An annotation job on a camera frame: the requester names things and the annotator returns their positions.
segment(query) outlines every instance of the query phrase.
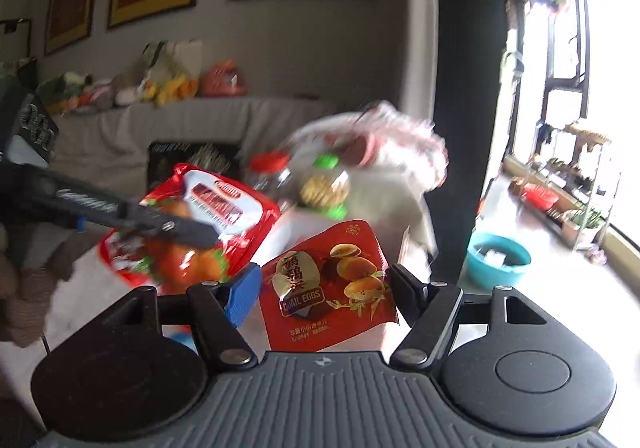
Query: white tile floor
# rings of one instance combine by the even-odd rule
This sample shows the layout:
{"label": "white tile floor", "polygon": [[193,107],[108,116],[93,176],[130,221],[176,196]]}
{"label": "white tile floor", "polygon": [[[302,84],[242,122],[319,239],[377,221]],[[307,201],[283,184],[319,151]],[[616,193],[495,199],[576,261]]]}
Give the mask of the white tile floor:
{"label": "white tile floor", "polygon": [[[618,389],[600,433],[618,448],[640,447],[640,304],[608,266],[572,253],[498,179],[484,205],[483,231],[513,237],[531,253],[516,288],[558,319],[609,364]],[[463,273],[468,292],[484,292]]]}

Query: green lid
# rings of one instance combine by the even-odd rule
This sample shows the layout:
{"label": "green lid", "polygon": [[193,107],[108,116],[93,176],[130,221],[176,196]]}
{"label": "green lid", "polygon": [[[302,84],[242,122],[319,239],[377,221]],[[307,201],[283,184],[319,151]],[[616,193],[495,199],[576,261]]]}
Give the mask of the green lid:
{"label": "green lid", "polygon": [[335,208],[324,209],[322,214],[334,221],[343,221],[347,217],[347,206],[341,204]]}
{"label": "green lid", "polygon": [[330,153],[323,153],[322,155],[319,155],[316,162],[314,162],[314,166],[321,170],[333,170],[337,165],[338,156]]}

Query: potted plant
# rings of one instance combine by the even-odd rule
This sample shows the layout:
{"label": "potted plant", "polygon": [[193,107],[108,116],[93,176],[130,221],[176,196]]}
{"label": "potted plant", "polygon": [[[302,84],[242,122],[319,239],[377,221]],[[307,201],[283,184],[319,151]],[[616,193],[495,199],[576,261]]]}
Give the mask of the potted plant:
{"label": "potted plant", "polygon": [[590,209],[589,215],[584,209],[571,209],[562,214],[562,236],[568,244],[573,244],[578,236],[580,226],[587,220],[578,244],[590,244],[604,225],[604,219],[599,211]]}

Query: plastic jar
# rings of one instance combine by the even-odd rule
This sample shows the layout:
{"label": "plastic jar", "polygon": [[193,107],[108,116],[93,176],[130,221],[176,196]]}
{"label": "plastic jar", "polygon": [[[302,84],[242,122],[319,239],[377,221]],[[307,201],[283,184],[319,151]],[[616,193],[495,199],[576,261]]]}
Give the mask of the plastic jar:
{"label": "plastic jar", "polygon": [[289,155],[285,152],[263,153],[251,159],[244,183],[280,205],[289,206],[286,187],[291,180]]}
{"label": "plastic jar", "polygon": [[300,199],[306,206],[341,221],[347,216],[344,202],[349,195],[350,182],[349,174],[338,167],[338,162],[336,155],[318,156],[311,170],[303,177]]}

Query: black pillar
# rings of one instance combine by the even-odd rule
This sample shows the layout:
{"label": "black pillar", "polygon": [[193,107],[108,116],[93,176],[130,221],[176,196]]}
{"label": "black pillar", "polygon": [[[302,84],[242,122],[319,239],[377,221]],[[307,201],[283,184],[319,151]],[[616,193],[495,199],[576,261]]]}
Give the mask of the black pillar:
{"label": "black pillar", "polygon": [[481,197],[507,38],[505,0],[439,0],[433,121],[447,141],[444,185],[426,194],[440,254],[432,279],[457,283]]}

